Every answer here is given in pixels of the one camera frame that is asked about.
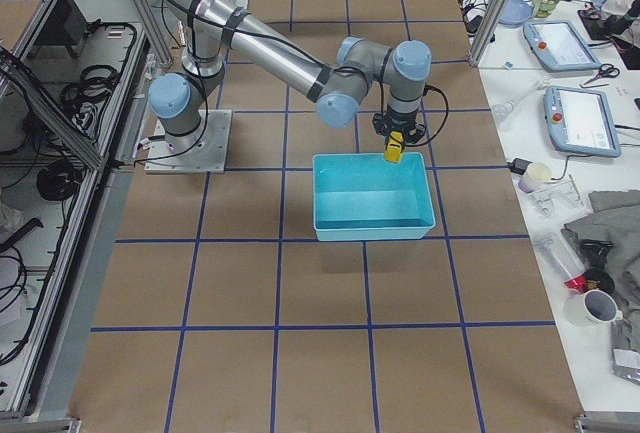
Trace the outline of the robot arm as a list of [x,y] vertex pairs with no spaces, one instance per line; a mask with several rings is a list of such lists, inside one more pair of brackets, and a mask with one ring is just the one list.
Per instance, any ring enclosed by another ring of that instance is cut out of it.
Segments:
[[421,41],[394,47],[347,37],[335,65],[326,64],[267,26],[235,0],[164,0],[184,23],[183,70],[198,82],[224,75],[220,49],[226,47],[294,88],[313,102],[319,119],[332,128],[351,123],[373,84],[388,89],[386,107],[375,114],[375,132],[385,140],[384,157],[400,159],[407,147],[428,144],[416,115],[428,92],[431,51]]

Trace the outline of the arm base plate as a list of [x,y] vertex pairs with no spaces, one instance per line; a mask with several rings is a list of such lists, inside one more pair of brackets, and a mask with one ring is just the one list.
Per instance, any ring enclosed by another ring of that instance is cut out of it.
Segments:
[[199,127],[189,135],[167,134],[160,120],[154,135],[161,139],[151,143],[150,159],[145,162],[148,174],[195,174],[225,172],[233,112],[200,109]]

